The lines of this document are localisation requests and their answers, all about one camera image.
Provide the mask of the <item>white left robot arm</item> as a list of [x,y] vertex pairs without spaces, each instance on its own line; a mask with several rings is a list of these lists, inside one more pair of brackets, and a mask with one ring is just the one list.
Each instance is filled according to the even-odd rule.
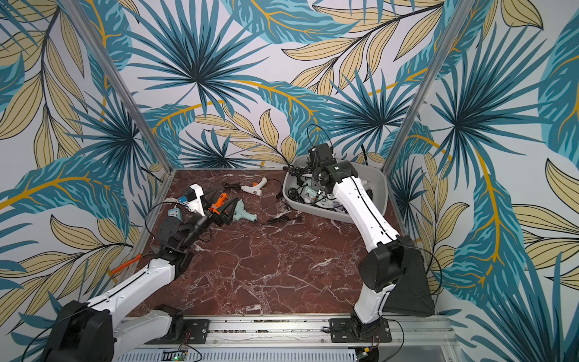
[[135,275],[85,303],[72,301],[60,310],[42,352],[42,361],[114,361],[152,340],[179,339],[185,333],[182,312],[162,306],[131,321],[125,317],[155,291],[187,270],[191,246],[214,218],[195,213],[184,223],[167,217],[156,238],[161,250]]

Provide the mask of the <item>orange small glue gun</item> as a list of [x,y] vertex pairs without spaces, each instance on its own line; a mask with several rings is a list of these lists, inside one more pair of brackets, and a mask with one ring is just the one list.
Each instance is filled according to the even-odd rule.
[[226,202],[227,198],[228,196],[224,192],[222,192],[219,196],[213,198],[209,208],[209,212],[211,212],[211,214],[221,214],[220,209]]

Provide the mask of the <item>small mint glue gun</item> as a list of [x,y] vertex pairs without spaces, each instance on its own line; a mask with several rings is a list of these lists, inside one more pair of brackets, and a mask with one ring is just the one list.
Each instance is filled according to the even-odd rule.
[[238,222],[240,220],[248,220],[250,222],[255,223],[257,219],[258,219],[257,215],[246,211],[244,202],[242,200],[239,200],[235,206],[233,220],[235,222]]

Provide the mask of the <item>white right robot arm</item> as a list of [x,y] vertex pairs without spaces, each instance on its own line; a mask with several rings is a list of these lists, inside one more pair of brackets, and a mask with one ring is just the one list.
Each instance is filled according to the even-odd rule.
[[326,143],[312,146],[308,156],[314,180],[345,208],[368,252],[358,268],[363,286],[354,315],[359,324],[369,327],[380,319],[387,294],[403,275],[400,234],[380,214],[350,162],[336,161],[332,147]]

